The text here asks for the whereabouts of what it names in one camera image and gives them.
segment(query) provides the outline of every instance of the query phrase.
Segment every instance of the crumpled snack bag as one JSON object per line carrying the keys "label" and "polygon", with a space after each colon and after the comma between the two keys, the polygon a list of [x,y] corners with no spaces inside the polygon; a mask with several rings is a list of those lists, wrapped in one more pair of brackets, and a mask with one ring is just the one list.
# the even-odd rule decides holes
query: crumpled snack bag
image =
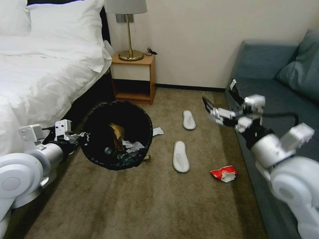
{"label": "crumpled snack bag", "polygon": [[230,165],[222,167],[218,170],[212,170],[210,171],[210,174],[212,174],[216,179],[228,183],[237,177],[238,172],[233,166]]}
{"label": "crumpled snack bag", "polygon": [[122,145],[122,140],[124,140],[125,130],[123,127],[117,124],[110,124],[111,131],[113,132],[113,140],[114,140],[114,147],[116,149],[124,150]]}

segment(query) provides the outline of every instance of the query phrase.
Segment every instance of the brass lamp base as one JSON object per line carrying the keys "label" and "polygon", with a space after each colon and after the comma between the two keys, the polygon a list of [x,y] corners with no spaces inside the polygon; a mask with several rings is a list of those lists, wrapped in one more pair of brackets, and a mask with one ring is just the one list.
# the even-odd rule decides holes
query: brass lamp base
{"label": "brass lamp base", "polygon": [[140,60],[144,57],[144,54],[137,50],[125,50],[119,53],[119,58],[125,61]]}

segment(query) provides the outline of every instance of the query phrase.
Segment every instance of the baseboard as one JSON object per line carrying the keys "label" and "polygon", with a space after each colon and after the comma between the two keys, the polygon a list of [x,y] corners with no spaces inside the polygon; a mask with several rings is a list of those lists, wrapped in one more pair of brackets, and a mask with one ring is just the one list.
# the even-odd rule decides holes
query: baseboard
{"label": "baseboard", "polygon": [[215,87],[181,86],[181,85],[169,85],[169,84],[156,84],[156,87],[170,88],[170,89],[182,89],[182,90],[225,92],[225,88],[215,88]]}

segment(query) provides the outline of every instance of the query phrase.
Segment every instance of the sofa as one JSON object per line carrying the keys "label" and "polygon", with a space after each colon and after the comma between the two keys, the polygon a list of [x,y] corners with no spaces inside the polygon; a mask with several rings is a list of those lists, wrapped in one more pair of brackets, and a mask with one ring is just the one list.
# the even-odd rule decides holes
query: sofa
{"label": "sofa", "polygon": [[[226,101],[230,110],[237,109],[238,105],[228,92],[232,78],[235,78],[237,88],[243,97],[254,94],[266,97],[265,112],[297,113],[300,122],[311,126],[316,132],[310,142],[303,145],[296,155],[319,162],[318,103],[277,81],[281,69],[296,59],[298,47],[298,42],[243,41],[225,91]],[[263,125],[273,129],[275,134],[281,137],[293,127],[294,118],[263,118]],[[255,160],[246,147],[246,141],[239,133],[237,137],[268,238],[300,238],[296,218],[285,203],[271,194],[266,180],[255,167]]]}

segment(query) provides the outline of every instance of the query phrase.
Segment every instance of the lamp shade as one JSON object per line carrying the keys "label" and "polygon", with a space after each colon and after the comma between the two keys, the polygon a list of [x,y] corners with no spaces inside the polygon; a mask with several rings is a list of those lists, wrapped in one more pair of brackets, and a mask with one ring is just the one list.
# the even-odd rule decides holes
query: lamp shade
{"label": "lamp shade", "polygon": [[146,0],[105,0],[105,11],[114,14],[139,14],[147,12]]}

